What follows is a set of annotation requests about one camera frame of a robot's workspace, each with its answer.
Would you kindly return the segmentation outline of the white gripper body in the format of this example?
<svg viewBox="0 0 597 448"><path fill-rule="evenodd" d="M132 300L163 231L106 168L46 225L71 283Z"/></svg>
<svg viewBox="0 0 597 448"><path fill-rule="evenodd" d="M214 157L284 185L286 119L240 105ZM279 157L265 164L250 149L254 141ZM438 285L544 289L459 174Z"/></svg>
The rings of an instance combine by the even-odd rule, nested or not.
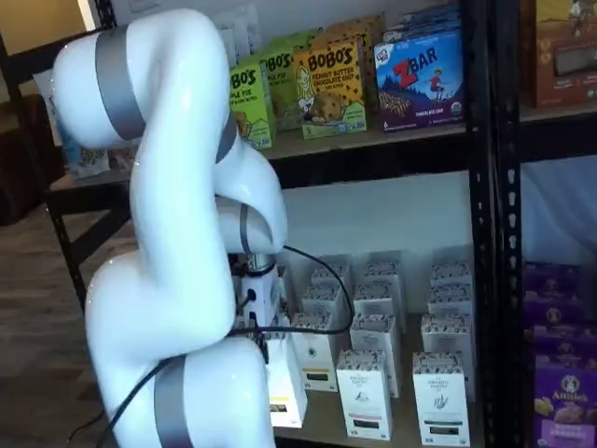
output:
<svg viewBox="0 0 597 448"><path fill-rule="evenodd" d="M272 327L277 324L280 305L278 273L242 278L244 323L248 328Z"/></svg>

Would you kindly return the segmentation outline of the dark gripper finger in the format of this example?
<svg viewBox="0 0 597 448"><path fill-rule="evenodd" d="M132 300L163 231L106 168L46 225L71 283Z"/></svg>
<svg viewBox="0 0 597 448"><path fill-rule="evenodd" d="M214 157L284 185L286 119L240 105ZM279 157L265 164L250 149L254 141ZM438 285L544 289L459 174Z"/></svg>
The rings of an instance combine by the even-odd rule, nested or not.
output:
<svg viewBox="0 0 597 448"><path fill-rule="evenodd" d="M257 344L265 363L269 362L269 349L267 344L267 332L259 327L254 328L254 342Z"/></svg>

